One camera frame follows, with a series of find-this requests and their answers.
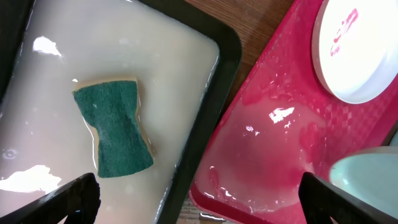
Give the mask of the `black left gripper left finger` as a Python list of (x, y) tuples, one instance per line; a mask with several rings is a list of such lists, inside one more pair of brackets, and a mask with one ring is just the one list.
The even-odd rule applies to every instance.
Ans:
[(100, 185), (93, 173), (86, 173), (57, 190), (1, 217), (1, 223), (93, 224), (100, 200)]

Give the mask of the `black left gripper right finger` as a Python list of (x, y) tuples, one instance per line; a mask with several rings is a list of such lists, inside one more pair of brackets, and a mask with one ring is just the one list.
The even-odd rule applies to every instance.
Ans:
[(304, 172), (298, 196), (308, 224), (397, 223), (397, 219), (324, 181)]

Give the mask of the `pale green plate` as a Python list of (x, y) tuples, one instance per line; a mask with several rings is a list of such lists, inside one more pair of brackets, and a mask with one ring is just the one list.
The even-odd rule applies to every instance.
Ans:
[(334, 163), (329, 181), (397, 218), (397, 135), (388, 146), (363, 149)]

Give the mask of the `green yellow sponge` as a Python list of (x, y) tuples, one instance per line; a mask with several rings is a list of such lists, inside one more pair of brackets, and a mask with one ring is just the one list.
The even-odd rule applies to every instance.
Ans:
[(138, 81), (109, 80), (78, 87), (73, 98), (84, 122), (96, 132), (98, 176), (133, 175), (154, 164), (154, 152), (139, 120)]

